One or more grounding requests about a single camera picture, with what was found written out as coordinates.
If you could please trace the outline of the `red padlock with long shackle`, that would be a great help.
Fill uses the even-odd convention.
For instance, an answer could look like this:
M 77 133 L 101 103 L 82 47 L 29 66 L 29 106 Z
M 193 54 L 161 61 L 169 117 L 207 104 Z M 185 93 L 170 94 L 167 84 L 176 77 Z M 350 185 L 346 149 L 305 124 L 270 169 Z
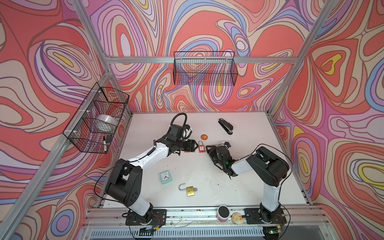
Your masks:
M 199 152 L 200 153 L 205 153 L 206 152 L 206 148 L 204 146 L 204 143 L 202 141 L 199 141 L 198 144 L 199 144 Z

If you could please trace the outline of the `brass padlock shackle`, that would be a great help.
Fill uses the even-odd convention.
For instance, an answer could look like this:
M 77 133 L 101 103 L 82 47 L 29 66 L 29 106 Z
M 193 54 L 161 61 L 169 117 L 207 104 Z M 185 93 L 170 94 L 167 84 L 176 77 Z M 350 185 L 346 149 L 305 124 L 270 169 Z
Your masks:
M 178 186 L 178 189 L 180 191 L 186 191 L 188 197 L 194 196 L 195 193 L 198 191 L 198 189 L 193 187 L 193 186 L 182 188 L 182 186 L 184 186 L 184 185 L 185 185 L 185 183 L 180 184 Z

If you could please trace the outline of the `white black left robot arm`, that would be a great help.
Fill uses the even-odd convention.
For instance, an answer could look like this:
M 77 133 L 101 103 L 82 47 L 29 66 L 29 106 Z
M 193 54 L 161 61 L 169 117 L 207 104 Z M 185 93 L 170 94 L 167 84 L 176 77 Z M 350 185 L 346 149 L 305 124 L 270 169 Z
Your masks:
M 172 154 L 194 152 L 197 142 L 191 140 L 191 127 L 186 113 L 173 117 L 164 136 L 153 146 L 130 160 L 119 159 L 106 183 L 105 193 L 140 217 L 152 217 L 153 205 L 141 194 L 143 173 Z

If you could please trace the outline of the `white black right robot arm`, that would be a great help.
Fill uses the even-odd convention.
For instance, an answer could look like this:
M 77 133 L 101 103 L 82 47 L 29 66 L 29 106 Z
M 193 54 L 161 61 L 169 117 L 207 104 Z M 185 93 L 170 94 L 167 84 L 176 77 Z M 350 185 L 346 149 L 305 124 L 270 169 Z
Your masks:
M 252 153 L 238 160 L 231 156 L 230 147 L 230 143 L 224 142 L 217 146 L 206 146 L 206 150 L 213 164 L 230 178 L 253 170 L 264 182 L 260 209 L 267 214 L 274 214 L 281 207 L 281 186 L 289 176 L 289 164 L 270 150 L 275 147 L 267 144 L 259 144 Z

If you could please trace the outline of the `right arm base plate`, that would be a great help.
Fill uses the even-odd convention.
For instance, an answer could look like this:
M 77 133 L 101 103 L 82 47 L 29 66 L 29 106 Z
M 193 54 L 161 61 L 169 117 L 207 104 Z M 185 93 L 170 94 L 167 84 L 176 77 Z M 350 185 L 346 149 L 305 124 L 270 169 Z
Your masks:
M 267 224 L 267 225 L 285 225 L 287 219 L 281 207 L 270 212 L 265 208 L 246 208 L 242 217 L 247 221 L 247 224 Z

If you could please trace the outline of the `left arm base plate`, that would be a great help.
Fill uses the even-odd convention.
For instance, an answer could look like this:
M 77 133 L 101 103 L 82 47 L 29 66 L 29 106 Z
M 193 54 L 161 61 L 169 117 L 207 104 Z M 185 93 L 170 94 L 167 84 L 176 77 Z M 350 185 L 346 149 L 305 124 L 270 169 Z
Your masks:
M 122 217 L 126 219 L 126 226 L 162 226 L 166 223 L 167 210 L 154 209 L 149 210 L 144 216 L 129 210 L 123 213 Z

